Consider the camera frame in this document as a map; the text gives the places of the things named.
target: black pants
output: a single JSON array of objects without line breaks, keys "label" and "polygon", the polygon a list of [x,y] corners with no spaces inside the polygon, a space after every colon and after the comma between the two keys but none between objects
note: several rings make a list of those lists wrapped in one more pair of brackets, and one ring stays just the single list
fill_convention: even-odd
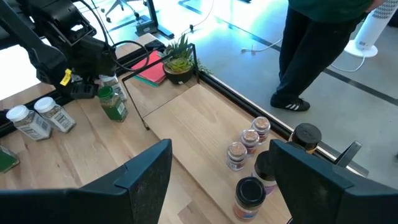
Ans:
[{"label": "black pants", "polygon": [[344,50],[349,35],[365,17],[320,23],[289,8],[279,57],[280,84],[273,98],[298,98]]}]

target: yellow tag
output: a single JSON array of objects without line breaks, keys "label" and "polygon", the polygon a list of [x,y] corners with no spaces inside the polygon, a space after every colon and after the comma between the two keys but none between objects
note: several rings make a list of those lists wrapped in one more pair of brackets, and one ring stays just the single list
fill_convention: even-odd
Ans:
[{"label": "yellow tag", "polygon": [[72,77],[72,71],[69,69],[65,70],[65,76],[63,77],[62,81],[60,82],[61,85],[66,86]]}]

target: glass jar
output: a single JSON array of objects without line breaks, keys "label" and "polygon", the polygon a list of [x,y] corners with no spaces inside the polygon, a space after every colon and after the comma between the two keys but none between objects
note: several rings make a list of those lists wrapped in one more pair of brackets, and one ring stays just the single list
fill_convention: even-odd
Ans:
[{"label": "glass jar", "polygon": [[17,155],[0,146],[0,172],[5,173],[19,164]]},{"label": "glass jar", "polygon": [[34,108],[44,119],[63,133],[69,132],[76,125],[75,120],[49,96],[39,99]]},{"label": "glass jar", "polygon": [[255,177],[245,177],[236,185],[234,213],[244,222],[256,217],[266,199],[266,190],[261,181]]},{"label": "glass jar", "polygon": [[256,130],[244,130],[241,134],[241,143],[248,150],[248,156],[251,157],[256,153],[257,145],[259,144],[259,135]]},{"label": "glass jar", "polygon": [[113,88],[104,86],[98,91],[99,102],[106,115],[113,120],[123,122],[126,119],[128,111],[119,95],[115,94]]},{"label": "glass jar", "polygon": [[14,126],[35,141],[48,139],[51,136],[51,125],[35,111],[24,105],[13,107],[6,114]]},{"label": "glass jar", "polygon": [[269,120],[262,116],[255,118],[251,123],[251,129],[256,130],[259,135],[259,145],[264,144],[267,140],[270,128]]},{"label": "glass jar", "polygon": [[304,147],[309,154],[315,152],[321,140],[321,131],[316,126],[308,123],[299,124],[289,137],[289,141]]},{"label": "glass jar", "polygon": [[102,81],[103,86],[112,87],[113,91],[119,95],[123,102],[127,101],[127,95],[124,92],[122,85],[119,83],[116,74],[112,77],[99,75],[99,79]]},{"label": "glass jar", "polygon": [[275,177],[273,176],[269,151],[261,152],[254,164],[254,170],[251,174],[252,177],[259,179],[266,190],[266,194],[270,195],[276,188]]},{"label": "glass jar", "polygon": [[226,151],[226,163],[231,170],[241,170],[246,163],[248,150],[240,142],[234,142],[228,146]]}]

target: red folder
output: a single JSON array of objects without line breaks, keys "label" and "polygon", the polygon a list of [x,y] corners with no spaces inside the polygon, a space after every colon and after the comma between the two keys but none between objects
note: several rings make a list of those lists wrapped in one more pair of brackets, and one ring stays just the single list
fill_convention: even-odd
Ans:
[{"label": "red folder", "polygon": [[[160,59],[160,57],[157,54],[158,54],[157,50],[153,51],[152,53],[149,54],[148,65],[150,65]],[[145,61],[146,61],[146,59],[143,59],[131,68],[132,69],[141,68],[143,65],[145,65]],[[147,70],[144,70],[143,72],[141,72],[139,74],[139,76],[141,78],[145,78],[146,80],[149,80],[151,82],[160,83],[165,78],[165,73],[163,71],[163,63],[160,62],[160,63],[154,65],[153,67],[148,68]]]}]

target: wire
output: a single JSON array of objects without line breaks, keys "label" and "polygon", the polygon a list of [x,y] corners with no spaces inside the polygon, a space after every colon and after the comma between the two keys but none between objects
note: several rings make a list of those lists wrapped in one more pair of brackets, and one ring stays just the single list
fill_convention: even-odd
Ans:
[{"label": "wire", "polygon": [[100,16],[100,13],[98,12],[98,7],[95,5],[94,0],[91,0],[91,3],[93,3],[93,6],[94,6],[94,8],[95,8],[95,11],[97,12],[97,14],[98,14],[98,16],[99,16],[100,21],[98,21],[98,23],[99,23],[99,25],[101,26],[101,29],[102,29],[102,27],[104,27],[104,29],[105,29],[105,31],[106,31],[106,34],[107,34],[107,35],[109,36],[109,38],[111,39],[112,44],[114,44],[114,41],[113,41],[111,35],[109,34],[107,28],[105,28],[105,23],[104,23],[104,21],[102,20],[102,18],[101,18],[101,16]]},{"label": "wire", "polygon": [[266,48],[264,48],[264,49],[261,49],[261,50],[254,50],[254,49],[253,49],[253,45],[252,45],[252,46],[251,46],[251,49],[242,48],[242,49],[241,49],[241,52],[242,52],[242,53],[247,52],[247,51],[248,51],[248,52],[263,52],[263,51],[268,50],[268,49],[270,49],[271,47],[275,46],[275,45],[278,44],[279,42],[281,42],[282,39],[283,39],[283,38],[281,38],[281,39],[278,40],[277,42],[275,42],[275,43],[271,44],[270,46],[268,46],[268,47],[266,47]]},{"label": "wire", "polygon": [[93,10],[93,8],[91,8],[91,6],[89,5],[89,4],[87,4],[87,2],[85,2],[84,0],[79,0],[81,3],[83,3],[83,5],[85,5],[92,13],[93,13],[93,15],[95,16],[95,19],[98,21],[98,23],[99,23],[99,26],[101,26],[101,30],[102,30],[102,33],[104,34],[104,38],[105,38],[105,43],[107,44],[107,45],[109,45],[109,42],[108,42],[108,37],[106,36],[106,29],[104,28],[104,26],[102,25],[102,23],[101,23],[101,21],[102,20],[100,20],[99,18],[98,18],[98,16],[97,16],[97,14],[95,14],[95,12],[94,12],[94,10]]},{"label": "wire", "polygon": [[362,62],[361,62],[361,64],[358,66],[358,68],[355,68],[354,70],[345,70],[345,69],[339,68],[339,67],[337,67],[336,65],[333,65],[333,64],[331,64],[330,66],[332,66],[333,68],[335,68],[335,69],[337,69],[337,70],[340,70],[340,71],[342,71],[342,72],[356,72],[356,71],[358,71],[358,70],[362,67],[362,65],[364,64],[364,62],[365,62],[365,55],[363,55],[363,57],[362,57]]},{"label": "wire", "polygon": [[121,45],[121,44],[126,44],[126,43],[136,44],[136,45],[140,46],[141,48],[143,48],[143,49],[145,50],[145,53],[146,53],[145,64],[144,64],[141,68],[138,68],[138,69],[131,69],[131,68],[126,68],[124,65],[121,65],[121,64],[120,64],[117,60],[115,60],[115,59],[113,59],[113,61],[114,61],[117,65],[119,65],[121,68],[123,68],[123,69],[125,69],[125,70],[127,70],[127,71],[130,71],[130,72],[136,72],[137,70],[140,70],[140,69],[144,68],[145,66],[147,66],[148,63],[149,63],[149,51],[148,51],[148,50],[146,49],[146,47],[144,47],[142,44],[140,44],[140,43],[138,43],[138,42],[135,42],[135,41],[133,41],[133,40],[124,40],[124,41],[120,41],[120,42],[117,42],[116,44],[112,45],[112,48],[113,48],[113,47],[116,47],[116,46],[118,46],[118,45]]},{"label": "wire", "polygon": [[211,12],[213,11],[214,2],[215,2],[215,0],[213,0],[213,1],[211,2],[211,7],[210,7],[210,10],[209,10],[209,12],[207,13],[206,17],[205,17],[202,21],[200,21],[199,23],[197,23],[197,24],[195,24],[195,25],[190,25],[190,27],[189,27],[188,29],[184,30],[184,31],[181,33],[180,38],[182,37],[182,35],[184,35],[184,34],[186,33],[186,31],[193,30],[193,28],[195,28],[196,26],[199,26],[200,24],[204,23],[204,22],[209,18]]}]

